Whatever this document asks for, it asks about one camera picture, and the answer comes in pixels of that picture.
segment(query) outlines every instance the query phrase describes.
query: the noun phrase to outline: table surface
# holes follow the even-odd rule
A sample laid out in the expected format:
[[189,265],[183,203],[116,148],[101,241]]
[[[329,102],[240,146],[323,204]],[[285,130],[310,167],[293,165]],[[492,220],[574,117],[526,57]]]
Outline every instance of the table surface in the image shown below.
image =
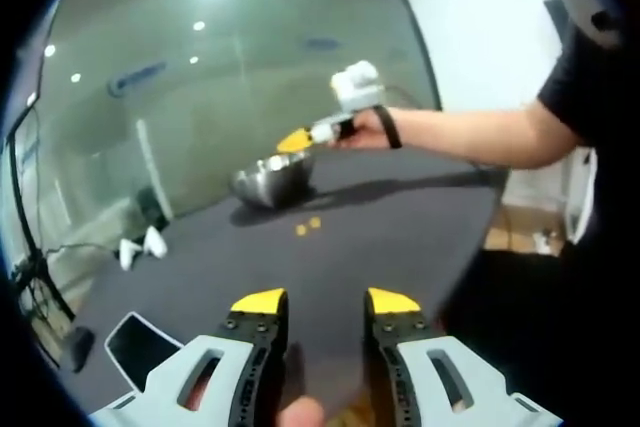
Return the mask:
[[[178,219],[163,232],[165,259],[100,269],[75,321],[96,344],[85,368],[61,372],[62,382],[95,411],[129,390],[103,347],[127,312],[187,343],[214,332],[241,297],[285,287],[291,383],[335,412],[363,386],[366,288],[402,292],[437,315],[481,247],[505,179],[413,150],[330,153],[317,159],[316,195],[301,206],[255,213],[228,198]],[[316,216],[320,229],[296,235]]]

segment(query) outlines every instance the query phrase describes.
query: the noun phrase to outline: wooden floor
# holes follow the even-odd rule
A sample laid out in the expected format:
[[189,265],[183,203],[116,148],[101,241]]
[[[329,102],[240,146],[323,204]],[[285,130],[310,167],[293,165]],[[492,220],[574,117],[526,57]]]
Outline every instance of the wooden floor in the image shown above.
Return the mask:
[[[501,207],[496,213],[492,227],[485,241],[485,248],[513,250],[517,252],[535,252],[533,234],[548,229],[554,233],[551,247],[557,254],[564,243],[562,217],[535,209],[520,207]],[[77,311],[79,303],[71,306]],[[50,321],[53,330],[44,323],[34,320],[32,325],[54,357],[60,355],[60,339],[68,331],[69,324],[59,312],[51,312]],[[362,394],[348,409],[331,419],[328,427],[369,427],[375,425],[369,395]]]

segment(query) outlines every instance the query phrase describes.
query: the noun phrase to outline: glass wall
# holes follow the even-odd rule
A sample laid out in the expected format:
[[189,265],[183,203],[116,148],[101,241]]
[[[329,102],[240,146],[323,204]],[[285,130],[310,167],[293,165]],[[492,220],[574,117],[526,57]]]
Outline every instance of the glass wall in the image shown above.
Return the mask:
[[233,171],[339,108],[330,77],[357,61],[390,104],[439,107],[403,0],[60,0],[49,44],[39,135],[32,113],[19,151],[50,248],[135,235],[145,193],[169,216],[217,202]]

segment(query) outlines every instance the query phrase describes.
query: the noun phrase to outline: human hand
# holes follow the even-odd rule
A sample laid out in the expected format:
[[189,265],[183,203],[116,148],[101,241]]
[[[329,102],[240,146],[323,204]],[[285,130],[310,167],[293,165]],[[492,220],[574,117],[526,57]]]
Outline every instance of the human hand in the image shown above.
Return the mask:
[[277,427],[323,427],[324,409],[310,397],[301,397],[278,416]]
[[[388,108],[387,111],[397,127],[400,111],[393,108]],[[380,118],[373,109],[358,112],[353,118],[353,126],[356,130],[355,134],[329,145],[339,149],[388,149],[390,147]]]

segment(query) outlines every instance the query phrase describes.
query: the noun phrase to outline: black sleeve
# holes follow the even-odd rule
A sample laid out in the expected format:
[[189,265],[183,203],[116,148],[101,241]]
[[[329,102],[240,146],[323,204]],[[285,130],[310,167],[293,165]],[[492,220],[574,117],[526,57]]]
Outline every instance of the black sleeve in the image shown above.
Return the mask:
[[606,82],[601,55],[577,28],[569,29],[562,55],[538,94],[538,100],[589,145]]

